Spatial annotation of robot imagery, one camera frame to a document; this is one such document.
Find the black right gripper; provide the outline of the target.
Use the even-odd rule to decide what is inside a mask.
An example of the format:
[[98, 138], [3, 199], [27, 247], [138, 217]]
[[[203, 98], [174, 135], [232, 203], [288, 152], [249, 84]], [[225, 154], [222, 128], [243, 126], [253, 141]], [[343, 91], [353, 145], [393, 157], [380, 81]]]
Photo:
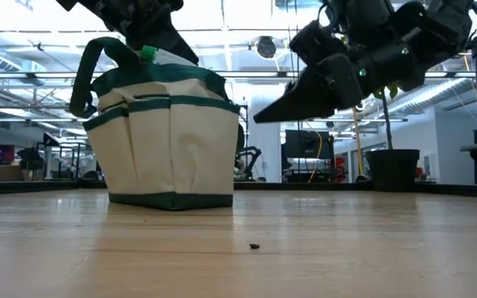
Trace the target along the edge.
[[256, 123], [282, 123], [328, 118], [352, 108], [379, 87], [396, 84], [409, 91], [420, 87], [428, 66], [428, 49], [420, 42], [393, 40], [364, 46], [347, 41], [346, 55], [331, 55], [306, 67], [284, 94], [254, 115]]

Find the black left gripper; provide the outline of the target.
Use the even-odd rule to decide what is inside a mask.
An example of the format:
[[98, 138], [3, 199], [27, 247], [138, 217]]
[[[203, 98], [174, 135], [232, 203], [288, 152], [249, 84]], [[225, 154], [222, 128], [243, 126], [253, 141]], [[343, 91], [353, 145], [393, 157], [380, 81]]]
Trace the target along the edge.
[[199, 58], [171, 23], [184, 0], [78, 0], [110, 31], [127, 37], [134, 50], [153, 46], [198, 65]]

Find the green transparent spray bottle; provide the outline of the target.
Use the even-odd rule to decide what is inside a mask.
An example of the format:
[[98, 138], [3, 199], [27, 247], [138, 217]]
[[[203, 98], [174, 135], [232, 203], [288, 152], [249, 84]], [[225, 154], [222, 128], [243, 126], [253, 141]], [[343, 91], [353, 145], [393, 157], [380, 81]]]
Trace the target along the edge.
[[153, 46], [144, 46], [140, 50], [139, 55], [143, 60], [156, 65], [176, 64], [195, 66], [195, 63], [192, 63], [183, 57]]

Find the cream canvas bag green trim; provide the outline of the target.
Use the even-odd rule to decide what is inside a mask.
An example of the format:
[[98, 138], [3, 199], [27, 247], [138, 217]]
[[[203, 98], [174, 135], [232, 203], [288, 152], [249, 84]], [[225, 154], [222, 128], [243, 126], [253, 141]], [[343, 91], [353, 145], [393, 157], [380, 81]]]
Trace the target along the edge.
[[120, 40], [84, 48], [70, 112], [83, 122], [109, 200], [164, 210], [229, 207], [239, 107], [212, 70], [156, 65]]

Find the black monitor on cart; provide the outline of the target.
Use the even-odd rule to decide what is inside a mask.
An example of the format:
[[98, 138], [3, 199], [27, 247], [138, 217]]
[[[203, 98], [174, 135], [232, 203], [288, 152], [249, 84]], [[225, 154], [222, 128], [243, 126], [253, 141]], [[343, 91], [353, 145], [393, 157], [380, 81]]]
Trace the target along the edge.
[[335, 180], [334, 138], [328, 132], [286, 130], [282, 145], [283, 180], [330, 183]]

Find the potted plant in black pot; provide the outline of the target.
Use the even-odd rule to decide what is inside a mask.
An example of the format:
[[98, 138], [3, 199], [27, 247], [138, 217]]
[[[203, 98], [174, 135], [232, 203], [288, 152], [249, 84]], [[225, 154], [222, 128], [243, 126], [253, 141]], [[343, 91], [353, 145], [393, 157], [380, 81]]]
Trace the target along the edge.
[[382, 87], [377, 92], [383, 103], [387, 148], [366, 153], [370, 178], [376, 191], [408, 192], [412, 190], [415, 184], [420, 151], [417, 149], [395, 149], [393, 147], [391, 119], [385, 89], [385, 87]]

